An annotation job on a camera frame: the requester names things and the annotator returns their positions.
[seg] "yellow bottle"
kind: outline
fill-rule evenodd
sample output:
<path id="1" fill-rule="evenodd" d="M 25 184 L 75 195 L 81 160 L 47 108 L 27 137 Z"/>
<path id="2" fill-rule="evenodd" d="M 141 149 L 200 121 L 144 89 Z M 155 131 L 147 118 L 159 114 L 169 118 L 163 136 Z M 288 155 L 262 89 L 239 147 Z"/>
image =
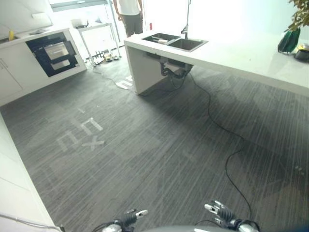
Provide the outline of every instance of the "yellow bottle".
<path id="1" fill-rule="evenodd" d="M 9 31 L 9 41 L 14 39 L 14 32 L 12 30 Z"/>

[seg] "faucet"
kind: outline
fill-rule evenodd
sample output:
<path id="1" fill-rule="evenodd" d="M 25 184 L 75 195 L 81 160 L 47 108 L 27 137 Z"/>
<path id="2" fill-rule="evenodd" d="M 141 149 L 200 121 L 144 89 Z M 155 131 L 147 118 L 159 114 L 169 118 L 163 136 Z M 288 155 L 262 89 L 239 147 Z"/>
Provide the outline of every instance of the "faucet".
<path id="1" fill-rule="evenodd" d="M 189 28 L 189 25 L 187 24 L 182 30 L 182 34 L 184 34 L 184 38 L 186 40 L 188 39 L 188 28 Z"/>
<path id="2" fill-rule="evenodd" d="M 183 30 L 181 31 L 181 33 L 184 34 L 184 38 L 185 38 L 186 40 L 188 39 L 188 30 L 189 30 L 188 21 L 189 21 L 189 9 L 190 9 L 190 4 L 191 4 L 191 0 L 188 0 L 187 24 L 185 25 L 185 27 L 184 27 Z"/>

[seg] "white t-shirt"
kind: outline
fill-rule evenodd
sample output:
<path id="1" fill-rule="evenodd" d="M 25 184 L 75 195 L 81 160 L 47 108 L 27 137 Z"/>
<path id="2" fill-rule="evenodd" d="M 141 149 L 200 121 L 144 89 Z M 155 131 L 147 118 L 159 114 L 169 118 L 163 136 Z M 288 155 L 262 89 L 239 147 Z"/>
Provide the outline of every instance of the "white t-shirt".
<path id="1" fill-rule="evenodd" d="M 140 13 L 138 0 L 117 0 L 117 3 L 121 15 L 138 15 Z"/>

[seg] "gray shorts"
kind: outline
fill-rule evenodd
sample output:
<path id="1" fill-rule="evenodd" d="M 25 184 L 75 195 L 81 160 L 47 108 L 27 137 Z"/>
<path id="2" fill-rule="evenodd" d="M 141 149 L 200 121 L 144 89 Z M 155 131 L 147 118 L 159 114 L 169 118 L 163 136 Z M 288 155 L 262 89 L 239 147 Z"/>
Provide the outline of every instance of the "gray shorts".
<path id="1" fill-rule="evenodd" d="M 124 23 L 126 29 L 126 36 L 140 34 L 143 32 L 143 19 L 140 14 L 137 15 L 121 15 L 122 22 Z"/>

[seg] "cabinet door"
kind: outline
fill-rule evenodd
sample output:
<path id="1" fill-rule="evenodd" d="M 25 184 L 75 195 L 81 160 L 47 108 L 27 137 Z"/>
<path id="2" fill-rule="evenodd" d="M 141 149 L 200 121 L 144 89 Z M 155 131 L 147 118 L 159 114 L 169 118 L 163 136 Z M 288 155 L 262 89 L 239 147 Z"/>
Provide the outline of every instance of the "cabinet door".
<path id="1" fill-rule="evenodd" d="M 18 43 L 0 49 L 0 58 L 7 70 L 23 88 L 34 86 L 48 79 L 26 43 Z"/>
<path id="2" fill-rule="evenodd" d="M 21 86 L 14 80 L 11 74 L 5 69 L 0 60 L 0 99 L 13 93 L 21 91 Z"/>

